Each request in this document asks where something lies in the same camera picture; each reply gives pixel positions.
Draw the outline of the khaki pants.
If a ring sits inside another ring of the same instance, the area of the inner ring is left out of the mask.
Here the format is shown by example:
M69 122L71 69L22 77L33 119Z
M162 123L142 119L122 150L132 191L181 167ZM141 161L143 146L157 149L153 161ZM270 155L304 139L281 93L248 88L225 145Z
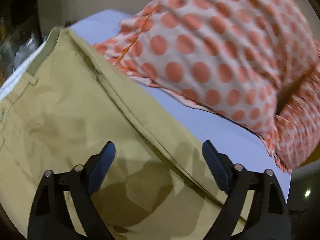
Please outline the khaki pants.
M92 201L116 239L203 239L226 197L202 142L70 29L54 28L1 100L1 205L21 234L46 170L68 172L111 141Z

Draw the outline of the polka dot pillow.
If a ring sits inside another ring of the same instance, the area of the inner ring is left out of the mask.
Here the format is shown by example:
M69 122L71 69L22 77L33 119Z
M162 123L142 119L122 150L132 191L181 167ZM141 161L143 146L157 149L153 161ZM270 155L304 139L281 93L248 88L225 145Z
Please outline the polka dot pillow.
M294 0L152 0L119 28L94 45L107 61L262 137L319 64Z
M263 139L269 156L286 173L300 167L319 143L319 64L302 78L289 101L275 115Z

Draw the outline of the right polka dot pillow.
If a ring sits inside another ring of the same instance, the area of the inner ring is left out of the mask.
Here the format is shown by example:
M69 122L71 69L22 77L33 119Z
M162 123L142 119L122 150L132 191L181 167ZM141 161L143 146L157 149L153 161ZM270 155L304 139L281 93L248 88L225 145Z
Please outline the right polka dot pillow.
M286 173L300 167L319 143L319 64L302 78L289 101L275 115L263 139L269 156Z

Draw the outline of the left polka dot pillow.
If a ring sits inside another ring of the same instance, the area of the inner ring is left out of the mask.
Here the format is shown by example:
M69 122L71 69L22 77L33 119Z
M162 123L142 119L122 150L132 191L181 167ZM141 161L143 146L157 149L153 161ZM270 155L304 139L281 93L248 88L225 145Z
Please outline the left polka dot pillow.
M119 28L94 45L107 61L262 137L319 64L294 0L152 0Z

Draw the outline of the white bed sheet mattress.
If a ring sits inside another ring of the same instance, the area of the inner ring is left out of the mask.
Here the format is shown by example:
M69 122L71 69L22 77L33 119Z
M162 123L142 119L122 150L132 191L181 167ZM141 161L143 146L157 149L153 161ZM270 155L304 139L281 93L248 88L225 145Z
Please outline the white bed sheet mattress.
M119 30L116 21L123 20L125 16L124 13L118 11L105 10L88 17L73 27L55 28L70 29L94 48L94 42L106 40L116 35ZM1 88L1 100L12 91L18 79L27 70L31 61L39 55L46 42L31 54L29 59L5 81ZM288 196L291 176L283 172L275 164L257 135L219 115L196 109L193 106L185 106L159 88L138 85L156 99L167 112L188 129L195 138L199 139L202 144L209 140L220 153L227 155L234 164L239 163L249 171L263 173L266 169L271 169L276 175L283 195Z

